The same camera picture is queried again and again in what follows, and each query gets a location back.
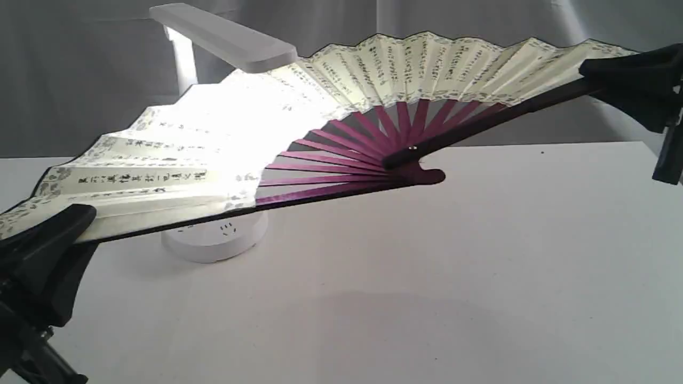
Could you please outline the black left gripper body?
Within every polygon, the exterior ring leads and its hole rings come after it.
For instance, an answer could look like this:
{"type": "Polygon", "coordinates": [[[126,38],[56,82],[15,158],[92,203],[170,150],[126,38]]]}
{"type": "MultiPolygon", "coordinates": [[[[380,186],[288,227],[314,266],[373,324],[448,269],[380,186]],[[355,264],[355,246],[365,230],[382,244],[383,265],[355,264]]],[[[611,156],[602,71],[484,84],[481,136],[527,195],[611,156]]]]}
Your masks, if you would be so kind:
{"type": "Polygon", "coordinates": [[[53,327],[36,304],[10,279],[2,279],[2,374],[26,383],[87,383],[49,343],[53,327]]]}

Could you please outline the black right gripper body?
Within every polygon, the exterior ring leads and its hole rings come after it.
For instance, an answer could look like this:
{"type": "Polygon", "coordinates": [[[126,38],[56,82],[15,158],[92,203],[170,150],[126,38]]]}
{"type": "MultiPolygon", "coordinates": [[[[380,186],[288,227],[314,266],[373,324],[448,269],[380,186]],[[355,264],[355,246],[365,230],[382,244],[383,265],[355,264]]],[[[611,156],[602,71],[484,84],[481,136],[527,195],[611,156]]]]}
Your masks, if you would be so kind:
{"type": "Polygon", "coordinates": [[[656,119],[652,131],[664,134],[652,178],[666,184],[680,182],[681,160],[681,80],[654,80],[656,119]]]}

